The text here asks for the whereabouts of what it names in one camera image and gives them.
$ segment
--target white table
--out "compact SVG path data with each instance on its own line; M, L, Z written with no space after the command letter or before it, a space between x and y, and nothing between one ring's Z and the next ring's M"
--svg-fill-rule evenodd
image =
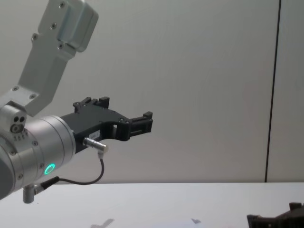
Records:
M194 218L204 228L247 228L247 214L277 216L289 202L304 202L304 183L56 185L30 205L21 190L0 201L0 227L169 227Z

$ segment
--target green led ring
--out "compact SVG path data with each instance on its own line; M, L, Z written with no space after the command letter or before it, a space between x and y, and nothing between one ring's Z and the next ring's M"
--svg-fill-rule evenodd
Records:
M46 170L44 170L44 174L49 175L55 169L55 167L56 165L54 163L50 164L47 166Z

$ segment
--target white arm segment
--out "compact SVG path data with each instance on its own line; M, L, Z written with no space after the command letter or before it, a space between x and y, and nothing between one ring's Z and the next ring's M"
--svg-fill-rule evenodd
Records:
M1 120L6 105L34 116L51 103L68 60L86 49L97 20L84 0L49 0L19 83L0 97L0 127L10 121Z

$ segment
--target gray wall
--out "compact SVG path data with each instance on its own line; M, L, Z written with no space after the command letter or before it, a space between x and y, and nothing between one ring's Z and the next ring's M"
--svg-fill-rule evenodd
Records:
M304 1L282 1L268 181L304 181Z
M151 134L106 141L104 182L264 181L277 0L89 0L99 22L53 103L87 96L128 117L154 112ZM46 0L0 2L0 92L18 81ZM54 175L88 181L93 150Z

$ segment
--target label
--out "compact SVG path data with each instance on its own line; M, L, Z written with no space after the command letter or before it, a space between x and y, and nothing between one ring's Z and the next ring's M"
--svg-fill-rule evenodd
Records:
M99 137L100 137L100 130L89 135L89 138L94 140Z

